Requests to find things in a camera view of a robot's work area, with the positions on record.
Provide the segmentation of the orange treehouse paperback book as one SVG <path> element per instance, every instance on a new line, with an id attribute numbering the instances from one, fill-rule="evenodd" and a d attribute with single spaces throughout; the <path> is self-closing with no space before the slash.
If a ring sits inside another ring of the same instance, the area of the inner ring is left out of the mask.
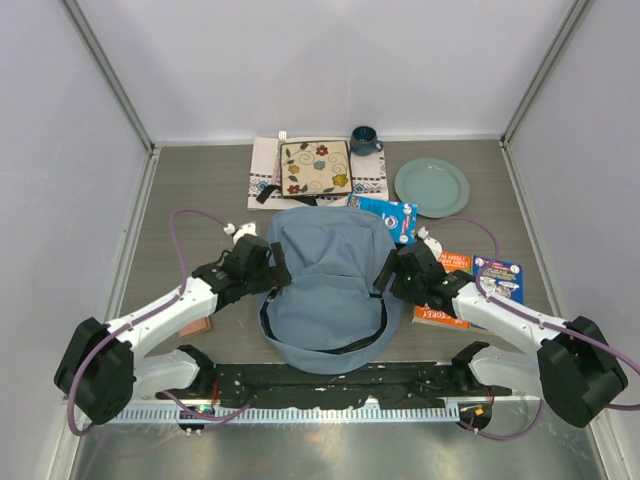
<path id="1" fill-rule="evenodd" d="M 472 273 L 472 257 L 469 255 L 443 252 L 440 256 L 440 263 L 447 273 L 454 270 L 462 270 L 468 274 Z M 471 329 L 469 322 L 453 318 L 445 312 L 431 309 L 428 305 L 414 307 L 413 322 L 461 331 Z"/>

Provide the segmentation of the light blue fabric backpack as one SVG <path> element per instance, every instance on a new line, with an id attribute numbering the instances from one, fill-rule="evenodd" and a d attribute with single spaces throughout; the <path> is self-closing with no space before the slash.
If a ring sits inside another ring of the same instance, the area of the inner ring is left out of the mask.
<path id="1" fill-rule="evenodd" d="M 402 300 L 374 285 L 396 245 L 366 210 L 301 206 L 276 213 L 267 233 L 282 247 L 289 285 L 260 297 L 264 337 L 301 371 L 338 375 L 375 360 L 401 323 Z"/>

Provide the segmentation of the bright blue paperback book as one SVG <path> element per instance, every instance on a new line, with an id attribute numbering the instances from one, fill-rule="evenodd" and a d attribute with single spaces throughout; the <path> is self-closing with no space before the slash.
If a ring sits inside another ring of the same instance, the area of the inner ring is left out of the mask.
<path id="1" fill-rule="evenodd" d="M 349 195 L 347 205 L 380 217 L 396 244 L 410 245 L 415 241 L 418 213 L 416 204 Z"/>

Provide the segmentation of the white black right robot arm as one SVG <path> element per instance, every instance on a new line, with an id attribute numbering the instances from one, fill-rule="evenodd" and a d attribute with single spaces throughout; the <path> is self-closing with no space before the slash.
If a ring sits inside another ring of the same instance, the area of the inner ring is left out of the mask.
<path id="1" fill-rule="evenodd" d="M 471 349 L 451 371 L 462 394 L 485 385 L 508 388 L 539 398 L 566 423 L 583 428 L 628 386 L 622 357 L 595 322 L 582 316 L 566 321 L 486 293 L 473 275 L 446 271 L 422 242 L 392 251 L 375 286 L 474 323 L 516 347 Z"/>

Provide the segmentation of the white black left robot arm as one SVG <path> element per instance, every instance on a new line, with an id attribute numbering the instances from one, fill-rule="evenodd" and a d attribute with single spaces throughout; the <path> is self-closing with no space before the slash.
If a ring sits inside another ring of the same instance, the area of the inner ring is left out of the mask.
<path id="1" fill-rule="evenodd" d="M 213 385 L 212 363 L 196 349 L 149 353 L 200 318 L 246 295 L 289 285 L 280 243 L 247 234 L 212 263 L 201 265 L 165 296 L 132 314 L 101 323 L 93 317 L 75 329 L 54 375 L 67 396 L 67 413 L 80 409 L 95 425 L 113 420 L 137 395 L 182 390 L 193 399 Z"/>

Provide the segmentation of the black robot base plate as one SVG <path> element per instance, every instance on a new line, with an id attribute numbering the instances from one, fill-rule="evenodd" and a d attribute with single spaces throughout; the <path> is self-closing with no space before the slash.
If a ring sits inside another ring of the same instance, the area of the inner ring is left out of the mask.
<path id="1" fill-rule="evenodd" d="M 504 397 L 462 368 L 434 362 L 370 363 L 345 374 L 312 374 L 284 364 L 217 364 L 204 392 L 223 407 L 345 410 L 373 398 L 384 409 L 440 408 L 450 397 Z"/>

